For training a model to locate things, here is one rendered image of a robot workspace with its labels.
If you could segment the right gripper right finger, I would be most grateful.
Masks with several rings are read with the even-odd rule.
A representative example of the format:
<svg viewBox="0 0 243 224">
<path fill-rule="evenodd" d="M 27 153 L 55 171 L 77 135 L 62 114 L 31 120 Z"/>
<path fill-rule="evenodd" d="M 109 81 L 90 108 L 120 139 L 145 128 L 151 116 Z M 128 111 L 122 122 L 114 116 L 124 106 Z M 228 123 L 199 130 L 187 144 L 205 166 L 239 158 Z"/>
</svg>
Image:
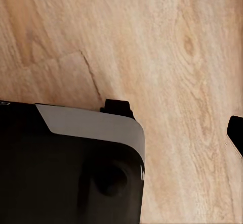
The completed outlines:
<svg viewBox="0 0 243 224">
<path fill-rule="evenodd" d="M 243 118 L 238 116 L 231 116 L 227 134 L 234 142 L 235 146 L 238 148 L 243 156 Z"/>
</svg>

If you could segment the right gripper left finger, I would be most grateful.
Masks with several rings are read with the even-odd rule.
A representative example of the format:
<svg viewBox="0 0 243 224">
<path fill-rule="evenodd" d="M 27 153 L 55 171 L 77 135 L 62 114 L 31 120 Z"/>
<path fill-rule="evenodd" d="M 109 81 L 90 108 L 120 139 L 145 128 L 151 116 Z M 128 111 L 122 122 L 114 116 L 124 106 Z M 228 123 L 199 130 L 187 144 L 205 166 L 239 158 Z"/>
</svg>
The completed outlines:
<svg viewBox="0 0 243 224">
<path fill-rule="evenodd" d="M 22 116 L 0 121 L 0 176 L 26 136 Z"/>
</svg>

